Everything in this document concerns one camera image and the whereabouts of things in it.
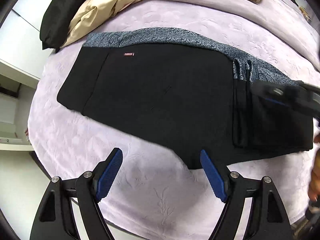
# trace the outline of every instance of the metal bolt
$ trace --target metal bolt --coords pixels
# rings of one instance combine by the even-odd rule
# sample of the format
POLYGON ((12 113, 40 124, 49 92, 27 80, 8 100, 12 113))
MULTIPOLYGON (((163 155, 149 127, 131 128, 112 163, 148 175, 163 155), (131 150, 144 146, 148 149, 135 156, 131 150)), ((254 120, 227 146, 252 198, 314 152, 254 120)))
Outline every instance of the metal bolt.
POLYGON ((92 176, 92 172, 91 172, 91 171, 86 171, 86 172, 83 174, 83 176, 84 176, 85 178, 90 178, 90 177, 92 176))
POLYGON ((58 176, 54 176, 54 177, 51 179, 51 181, 52 181, 53 183, 56 183, 58 180, 59 180, 59 177, 58 177, 58 176))
POLYGON ((282 95, 283 95, 283 91, 280 90, 279 88, 275 88, 275 89, 273 90, 273 92, 276 93, 276 94, 279 95, 279 96, 282 96, 282 95))
POLYGON ((272 181, 271 178, 268 177, 268 176, 265 176, 265 177, 263 178, 263 180, 264 180, 264 182, 266 182, 266 183, 270 183, 270 182, 272 181))
POLYGON ((239 177, 239 173, 236 172, 236 171, 232 171, 232 172, 230 173, 230 175, 231 175, 231 177, 233 177, 234 179, 236 179, 236 178, 239 177))
POLYGON ((309 206, 309 210, 310 210, 311 214, 316 214, 316 213, 320 212, 320 208, 313 207, 313 206, 309 206))

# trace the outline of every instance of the black pants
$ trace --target black pants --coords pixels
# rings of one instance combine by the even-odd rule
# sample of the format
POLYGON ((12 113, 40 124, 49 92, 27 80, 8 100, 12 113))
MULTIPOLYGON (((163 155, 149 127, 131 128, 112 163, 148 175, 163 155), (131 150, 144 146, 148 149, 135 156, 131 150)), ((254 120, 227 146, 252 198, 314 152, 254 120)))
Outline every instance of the black pants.
POLYGON ((207 49, 83 47, 57 100, 174 150, 189 169, 201 168, 204 147, 226 165, 312 148, 312 118, 253 98, 232 61, 207 49))

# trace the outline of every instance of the human hand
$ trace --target human hand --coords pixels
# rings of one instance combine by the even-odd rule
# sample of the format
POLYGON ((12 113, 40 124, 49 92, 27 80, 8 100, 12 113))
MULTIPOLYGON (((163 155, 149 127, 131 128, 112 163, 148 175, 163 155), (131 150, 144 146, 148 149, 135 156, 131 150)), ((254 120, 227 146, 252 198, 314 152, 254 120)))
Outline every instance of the human hand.
MULTIPOLYGON (((314 143, 320 143, 320 134, 314 140, 314 143)), ((311 201, 316 202, 320 195, 320 149, 316 153, 315 163, 311 172, 311 182, 309 184, 308 196, 311 201)))

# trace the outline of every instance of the white cabinet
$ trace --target white cabinet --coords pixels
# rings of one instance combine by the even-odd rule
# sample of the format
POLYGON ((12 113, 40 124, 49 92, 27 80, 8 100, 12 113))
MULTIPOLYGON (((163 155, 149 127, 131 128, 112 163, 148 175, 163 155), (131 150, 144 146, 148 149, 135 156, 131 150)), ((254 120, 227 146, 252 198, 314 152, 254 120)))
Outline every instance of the white cabinet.
POLYGON ((18 0, 0 28, 0 74, 36 88, 52 49, 42 50, 40 27, 52 0, 18 0))
POLYGON ((18 0, 13 10, 40 31, 45 11, 52 0, 18 0))
POLYGON ((18 100, 7 95, 0 94, 0 122, 14 124, 18 100))
POLYGON ((38 79, 52 49, 42 50, 39 31, 11 11, 0 28, 0 60, 38 79))

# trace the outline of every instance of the patterned fabric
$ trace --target patterned fabric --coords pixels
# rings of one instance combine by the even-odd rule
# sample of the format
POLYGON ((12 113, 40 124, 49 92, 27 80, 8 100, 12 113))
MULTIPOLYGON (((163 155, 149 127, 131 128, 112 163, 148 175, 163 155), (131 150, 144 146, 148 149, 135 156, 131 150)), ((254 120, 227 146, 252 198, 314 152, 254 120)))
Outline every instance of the patterned fabric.
POLYGON ((296 84, 271 64, 230 45, 211 40, 197 33, 179 28, 144 28, 132 32, 90 33, 83 47, 121 48, 141 43, 173 43, 218 51, 233 60, 233 76, 250 82, 269 81, 282 85, 296 84))

